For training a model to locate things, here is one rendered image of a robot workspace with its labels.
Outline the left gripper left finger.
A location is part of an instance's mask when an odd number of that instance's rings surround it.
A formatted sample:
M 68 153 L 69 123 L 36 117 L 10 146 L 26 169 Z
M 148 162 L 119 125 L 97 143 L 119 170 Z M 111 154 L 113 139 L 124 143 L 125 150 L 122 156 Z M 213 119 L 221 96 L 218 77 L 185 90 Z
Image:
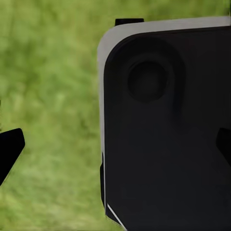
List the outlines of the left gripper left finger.
M 0 133 L 0 186 L 25 146 L 20 128 Z

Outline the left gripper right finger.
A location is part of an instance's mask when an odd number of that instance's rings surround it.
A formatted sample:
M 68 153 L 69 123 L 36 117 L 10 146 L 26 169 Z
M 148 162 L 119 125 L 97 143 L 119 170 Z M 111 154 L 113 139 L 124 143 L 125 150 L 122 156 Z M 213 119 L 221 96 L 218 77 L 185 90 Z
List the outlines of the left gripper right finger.
M 217 134 L 216 146 L 231 167 L 231 130 L 220 128 Z

